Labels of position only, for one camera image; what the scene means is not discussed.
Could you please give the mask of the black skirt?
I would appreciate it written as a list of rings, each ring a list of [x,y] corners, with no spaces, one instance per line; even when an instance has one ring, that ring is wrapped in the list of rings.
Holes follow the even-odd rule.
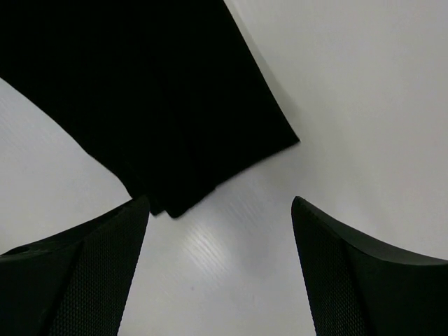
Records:
[[[223,1],[2,1],[1,78],[156,215],[299,141]]]

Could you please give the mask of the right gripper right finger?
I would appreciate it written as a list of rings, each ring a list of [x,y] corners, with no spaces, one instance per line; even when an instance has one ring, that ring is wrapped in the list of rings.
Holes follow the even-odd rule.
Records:
[[[375,239],[301,197],[293,231],[317,335],[446,335],[447,261]]]

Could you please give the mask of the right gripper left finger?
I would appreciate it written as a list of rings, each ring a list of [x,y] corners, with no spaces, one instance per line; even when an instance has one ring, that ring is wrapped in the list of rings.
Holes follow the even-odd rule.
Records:
[[[132,199],[1,255],[2,335],[117,335],[150,204]]]

